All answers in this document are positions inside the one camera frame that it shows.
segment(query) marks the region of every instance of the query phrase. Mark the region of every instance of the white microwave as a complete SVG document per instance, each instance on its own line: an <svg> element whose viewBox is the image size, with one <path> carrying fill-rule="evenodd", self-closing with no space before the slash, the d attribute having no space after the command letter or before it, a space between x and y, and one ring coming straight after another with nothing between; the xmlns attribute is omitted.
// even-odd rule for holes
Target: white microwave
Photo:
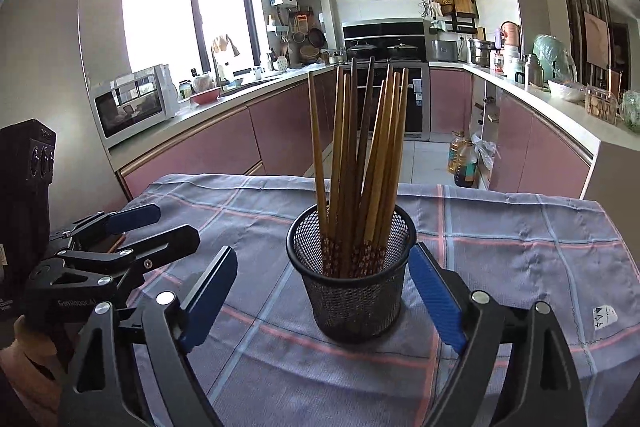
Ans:
<svg viewBox="0 0 640 427"><path fill-rule="evenodd" d="M166 64L100 84L91 89L90 98L107 149L178 112L178 91Z"/></svg>

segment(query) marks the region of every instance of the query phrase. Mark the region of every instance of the white tag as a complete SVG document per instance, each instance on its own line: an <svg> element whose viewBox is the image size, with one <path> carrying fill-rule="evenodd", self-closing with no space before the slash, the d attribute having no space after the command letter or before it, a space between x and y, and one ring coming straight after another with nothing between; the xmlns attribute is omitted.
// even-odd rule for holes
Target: white tag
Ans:
<svg viewBox="0 0 640 427"><path fill-rule="evenodd" d="M618 320L618 314L611 306L602 305L593 309L593 327L596 330L609 326Z"/></svg>

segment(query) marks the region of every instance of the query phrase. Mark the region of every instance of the wooden cutting board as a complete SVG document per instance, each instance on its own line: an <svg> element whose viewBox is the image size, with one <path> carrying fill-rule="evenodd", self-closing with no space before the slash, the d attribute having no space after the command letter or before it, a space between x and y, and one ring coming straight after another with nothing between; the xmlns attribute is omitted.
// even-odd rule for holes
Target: wooden cutting board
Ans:
<svg viewBox="0 0 640 427"><path fill-rule="evenodd" d="M453 0L456 5L456 13L476 13L476 5L471 0Z"/></svg>

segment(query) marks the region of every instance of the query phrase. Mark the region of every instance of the blue gripper pad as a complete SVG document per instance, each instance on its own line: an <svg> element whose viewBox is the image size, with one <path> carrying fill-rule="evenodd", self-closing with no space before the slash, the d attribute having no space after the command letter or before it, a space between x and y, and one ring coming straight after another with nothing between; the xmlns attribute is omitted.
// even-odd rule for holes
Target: blue gripper pad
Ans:
<svg viewBox="0 0 640 427"><path fill-rule="evenodd" d="M462 330L462 310L433 263L437 261L422 243L409 252L409 273L422 302L442 341L460 355L466 346L466 336Z"/></svg>
<svg viewBox="0 0 640 427"><path fill-rule="evenodd" d="M236 252L222 247L181 304L188 323L178 341L185 353L206 340L237 274Z"/></svg>
<svg viewBox="0 0 640 427"><path fill-rule="evenodd" d="M104 227L108 234L119 235L129 232L129 230L157 223L160 220L160 214L160 207L156 204L145 204L129 210L114 212L109 216Z"/></svg>

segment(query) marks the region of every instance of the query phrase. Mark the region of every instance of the plaid tablecloth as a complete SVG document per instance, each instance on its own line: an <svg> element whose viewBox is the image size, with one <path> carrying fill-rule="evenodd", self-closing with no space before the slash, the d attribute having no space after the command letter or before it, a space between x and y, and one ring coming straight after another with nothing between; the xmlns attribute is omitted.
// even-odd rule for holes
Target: plaid tablecloth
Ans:
<svg viewBox="0 0 640 427"><path fill-rule="evenodd" d="M127 242L188 223L198 251L148 274L131 301L170 289L184 295L223 245L238 254L238 277L206 342L189 355L225 426L418 426L455 365L440 342L408 270L394 329L361 346L341 346L316 326L285 237L315 203L314 181L290 176L172 174L129 207L158 204L156 225ZM574 355L590 426L602 425L640 373L640 275L619 233L591 201L500 194L442 185L401 185L398 204L447 269L498 302L553 306ZM594 309L615 323L596 329ZM486 425L506 372L500 350L477 425ZM137 350L158 425L171 425Z"/></svg>

